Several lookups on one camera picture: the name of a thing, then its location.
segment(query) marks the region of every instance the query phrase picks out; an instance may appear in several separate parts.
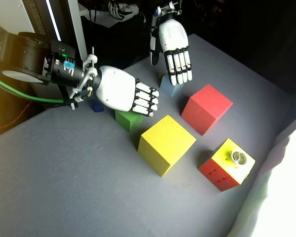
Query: white robotic hand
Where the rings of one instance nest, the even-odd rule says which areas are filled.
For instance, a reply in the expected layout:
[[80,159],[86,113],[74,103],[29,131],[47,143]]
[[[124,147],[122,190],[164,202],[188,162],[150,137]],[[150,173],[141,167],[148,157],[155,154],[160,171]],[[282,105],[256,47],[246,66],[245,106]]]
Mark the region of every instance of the white robotic hand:
[[133,16],[139,13],[139,9],[136,4],[127,5],[125,3],[119,3],[115,0],[109,1],[109,13],[118,21],[127,21]]
[[173,19],[174,15],[181,14],[181,10],[175,10],[175,4],[169,2],[163,8],[157,7],[152,17],[150,35],[150,62],[155,66],[159,61],[159,53],[164,52],[172,85],[192,80],[186,31]]
[[111,66],[100,67],[101,82],[96,90],[98,99],[106,106],[120,111],[134,111],[153,116],[158,109],[159,92],[127,72]]

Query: red wire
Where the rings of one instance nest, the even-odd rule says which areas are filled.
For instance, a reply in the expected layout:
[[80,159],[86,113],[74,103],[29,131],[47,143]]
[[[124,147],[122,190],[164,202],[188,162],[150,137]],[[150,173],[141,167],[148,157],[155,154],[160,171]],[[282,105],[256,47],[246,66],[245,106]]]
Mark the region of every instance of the red wire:
[[21,116],[22,114],[25,112],[25,110],[30,106],[31,102],[27,104],[27,106],[25,106],[25,108],[22,110],[22,112],[19,114],[18,117],[16,117],[12,122],[4,125],[4,126],[0,126],[0,129],[3,129],[3,128],[7,128],[9,126],[11,126],[12,124],[14,124]]

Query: light blue cube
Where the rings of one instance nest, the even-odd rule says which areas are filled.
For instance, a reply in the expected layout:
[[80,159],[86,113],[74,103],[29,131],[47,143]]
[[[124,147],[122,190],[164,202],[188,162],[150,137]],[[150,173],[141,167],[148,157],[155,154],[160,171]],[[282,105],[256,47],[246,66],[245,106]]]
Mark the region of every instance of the light blue cube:
[[181,85],[176,84],[175,86],[172,86],[170,83],[169,76],[164,75],[161,81],[160,90],[172,97],[180,93],[183,89],[183,86],[184,86],[184,83]]

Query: red cube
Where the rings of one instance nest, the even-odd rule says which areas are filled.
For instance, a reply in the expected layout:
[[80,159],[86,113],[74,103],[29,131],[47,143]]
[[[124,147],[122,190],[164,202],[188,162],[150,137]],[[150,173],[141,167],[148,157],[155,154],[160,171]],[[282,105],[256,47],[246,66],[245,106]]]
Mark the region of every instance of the red cube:
[[207,85],[190,97],[181,117],[198,133],[204,135],[232,104],[219,91]]

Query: green cube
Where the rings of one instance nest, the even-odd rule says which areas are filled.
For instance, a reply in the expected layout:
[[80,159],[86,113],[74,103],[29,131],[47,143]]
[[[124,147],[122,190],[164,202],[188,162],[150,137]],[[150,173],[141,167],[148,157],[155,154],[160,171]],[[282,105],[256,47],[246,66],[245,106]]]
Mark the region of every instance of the green cube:
[[144,116],[133,111],[123,112],[115,110],[115,120],[127,131],[131,131],[144,119]]

